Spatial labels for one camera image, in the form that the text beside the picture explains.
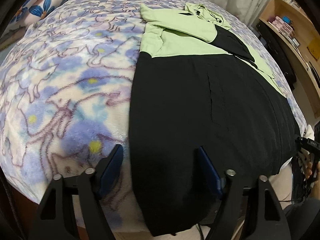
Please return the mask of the person's hand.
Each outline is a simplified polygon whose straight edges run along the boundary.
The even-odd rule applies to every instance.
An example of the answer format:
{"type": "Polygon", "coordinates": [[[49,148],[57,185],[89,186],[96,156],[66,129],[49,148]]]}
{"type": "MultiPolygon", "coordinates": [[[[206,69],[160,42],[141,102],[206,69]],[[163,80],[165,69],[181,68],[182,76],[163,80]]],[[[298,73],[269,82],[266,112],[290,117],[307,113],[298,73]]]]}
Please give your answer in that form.
{"type": "Polygon", "coordinates": [[[319,161],[312,154],[307,155],[306,161],[305,178],[307,180],[315,179],[315,181],[319,181],[319,161]]]}

